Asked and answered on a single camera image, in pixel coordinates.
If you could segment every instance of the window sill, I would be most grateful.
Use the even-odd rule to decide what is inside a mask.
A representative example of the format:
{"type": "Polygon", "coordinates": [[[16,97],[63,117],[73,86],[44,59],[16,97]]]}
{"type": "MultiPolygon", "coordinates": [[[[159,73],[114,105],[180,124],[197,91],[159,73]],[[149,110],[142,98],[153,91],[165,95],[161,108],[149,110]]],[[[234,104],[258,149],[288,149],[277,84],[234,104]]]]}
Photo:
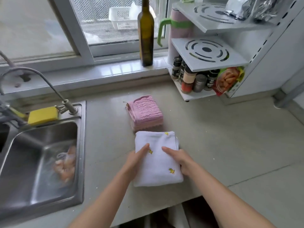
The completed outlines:
{"type": "MultiPolygon", "coordinates": [[[[142,67],[140,60],[123,61],[105,65],[80,67],[55,72],[44,73],[45,77],[58,91],[66,91],[89,86],[109,84],[114,82],[138,79],[149,76],[158,76],[168,73],[170,67],[166,57],[154,58],[153,65],[142,67]]],[[[38,75],[31,75],[29,82],[23,82],[19,77],[6,77],[2,83],[5,93],[4,100],[52,93],[51,88],[38,75]]]]}

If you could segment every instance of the stack of pink towels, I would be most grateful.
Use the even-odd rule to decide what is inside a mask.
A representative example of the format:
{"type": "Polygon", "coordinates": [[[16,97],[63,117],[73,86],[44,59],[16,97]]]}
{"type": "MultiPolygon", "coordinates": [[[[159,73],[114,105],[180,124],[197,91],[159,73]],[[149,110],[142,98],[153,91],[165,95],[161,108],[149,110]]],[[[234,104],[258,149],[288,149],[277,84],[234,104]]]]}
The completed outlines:
{"type": "Polygon", "coordinates": [[[128,102],[126,108],[131,117],[133,131],[163,124],[164,116],[151,95],[128,102]]]}

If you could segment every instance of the hand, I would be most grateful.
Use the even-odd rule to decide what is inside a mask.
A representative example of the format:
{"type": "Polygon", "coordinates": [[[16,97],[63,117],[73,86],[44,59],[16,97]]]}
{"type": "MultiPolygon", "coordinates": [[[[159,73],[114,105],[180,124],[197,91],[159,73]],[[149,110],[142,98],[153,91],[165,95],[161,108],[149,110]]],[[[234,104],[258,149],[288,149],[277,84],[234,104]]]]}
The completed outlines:
{"type": "Polygon", "coordinates": [[[173,159],[181,165],[181,172],[184,175],[190,175],[189,168],[195,163],[195,161],[193,161],[189,154],[187,154],[183,149],[173,150],[165,146],[162,146],[162,150],[173,157],[173,159]]]}
{"type": "Polygon", "coordinates": [[[149,149],[150,149],[150,144],[147,143],[137,153],[135,153],[135,150],[133,150],[128,154],[127,161],[122,167],[122,171],[128,175],[130,181],[132,181],[135,178],[139,170],[142,158],[146,155],[149,149]]]}

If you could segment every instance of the yellow sponge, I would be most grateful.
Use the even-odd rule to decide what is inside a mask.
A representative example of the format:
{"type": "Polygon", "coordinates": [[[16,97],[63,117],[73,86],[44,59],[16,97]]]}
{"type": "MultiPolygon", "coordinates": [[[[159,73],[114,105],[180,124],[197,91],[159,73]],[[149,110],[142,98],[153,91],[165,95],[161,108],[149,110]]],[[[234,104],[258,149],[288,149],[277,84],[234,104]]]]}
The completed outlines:
{"type": "Polygon", "coordinates": [[[31,111],[27,123],[34,126],[55,120],[58,120],[58,110],[52,106],[31,111]]]}

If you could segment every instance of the olive oil bottle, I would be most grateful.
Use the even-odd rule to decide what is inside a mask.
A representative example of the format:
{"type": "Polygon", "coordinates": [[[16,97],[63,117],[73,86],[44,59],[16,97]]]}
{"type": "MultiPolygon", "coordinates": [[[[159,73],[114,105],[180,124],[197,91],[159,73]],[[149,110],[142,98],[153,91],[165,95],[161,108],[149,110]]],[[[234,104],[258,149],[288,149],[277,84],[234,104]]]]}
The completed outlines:
{"type": "Polygon", "coordinates": [[[142,0],[137,21],[141,64],[150,66],[153,64],[154,19],[149,10],[149,0],[142,0]]]}

